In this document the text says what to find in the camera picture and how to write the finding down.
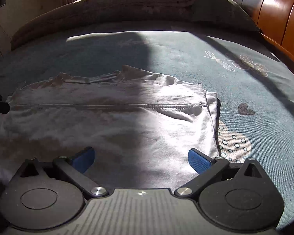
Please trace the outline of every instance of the white dragonfly print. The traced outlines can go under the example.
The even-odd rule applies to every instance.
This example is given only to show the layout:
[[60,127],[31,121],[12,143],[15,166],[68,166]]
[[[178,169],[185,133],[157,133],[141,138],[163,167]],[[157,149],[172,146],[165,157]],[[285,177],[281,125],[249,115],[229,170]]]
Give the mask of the white dragonfly print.
[[210,51],[205,51],[205,53],[206,53],[206,55],[207,56],[209,56],[209,57],[207,57],[207,56],[203,56],[203,57],[206,57],[206,58],[209,58],[209,59],[214,59],[214,60],[216,60],[223,68],[225,68],[225,69],[227,69],[227,70],[229,70],[229,71],[235,71],[234,70],[234,68],[231,66],[231,65],[229,65],[229,64],[227,64],[226,62],[223,62],[223,61],[232,61],[232,60],[227,60],[227,59],[217,59],[216,58],[216,56],[212,53],[212,52],[210,52]]

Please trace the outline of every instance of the brown heart print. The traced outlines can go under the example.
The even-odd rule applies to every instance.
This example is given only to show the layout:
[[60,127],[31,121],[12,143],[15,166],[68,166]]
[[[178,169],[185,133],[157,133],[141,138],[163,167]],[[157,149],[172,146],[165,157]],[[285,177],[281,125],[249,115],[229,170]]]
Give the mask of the brown heart print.
[[248,110],[247,107],[248,106],[246,103],[241,102],[239,104],[239,108],[237,109],[237,112],[239,113],[239,115],[254,115],[254,114],[256,114],[255,111]]

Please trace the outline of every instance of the ribbed plastic surface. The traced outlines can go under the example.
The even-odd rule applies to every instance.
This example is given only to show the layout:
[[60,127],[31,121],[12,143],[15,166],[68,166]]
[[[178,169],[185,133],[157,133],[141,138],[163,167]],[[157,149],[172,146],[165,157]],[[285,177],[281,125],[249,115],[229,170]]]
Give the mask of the ribbed plastic surface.
[[202,174],[205,170],[211,167],[211,163],[208,160],[206,160],[193,150],[190,150],[188,152],[188,163],[198,174]]
[[[92,199],[70,223],[45,232],[8,228],[2,235],[243,235],[214,226],[195,203],[178,199],[168,189],[116,189],[103,199]],[[257,235],[278,235],[274,230]]]

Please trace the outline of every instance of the blue gripper pad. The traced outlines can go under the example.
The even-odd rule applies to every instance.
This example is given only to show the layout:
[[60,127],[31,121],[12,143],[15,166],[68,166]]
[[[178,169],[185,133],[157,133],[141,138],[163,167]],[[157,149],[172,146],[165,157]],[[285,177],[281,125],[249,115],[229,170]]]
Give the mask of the blue gripper pad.
[[205,170],[211,167],[210,161],[197,154],[192,149],[188,152],[188,163],[198,174],[202,174]]
[[79,152],[71,162],[71,166],[84,173],[95,161],[95,150],[92,147],[88,147],[85,150]]

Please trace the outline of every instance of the bed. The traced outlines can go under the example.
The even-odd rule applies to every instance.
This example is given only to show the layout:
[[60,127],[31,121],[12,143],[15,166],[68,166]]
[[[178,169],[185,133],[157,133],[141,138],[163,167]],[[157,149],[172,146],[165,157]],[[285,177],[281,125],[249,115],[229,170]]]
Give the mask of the bed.
[[[145,8],[141,18],[102,15],[94,22],[67,5],[40,16],[13,37],[14,51],[0,63],[0,94],[7,98],[60,72],[95,77],[124,64],[201,83],[220,100],[220,155],[233,163],[257,158],[284,199],[278,225],[284,231],[294,222],[294,62],[249,25],[247,14],[235,14],[247,22],[237,26],[227,21],[230,14],[202,17],[207,11],[194,4],[185,3],[176,14],[173,8],[166,18]],[[54,18],[59,14],[79,20],[60,22]]]

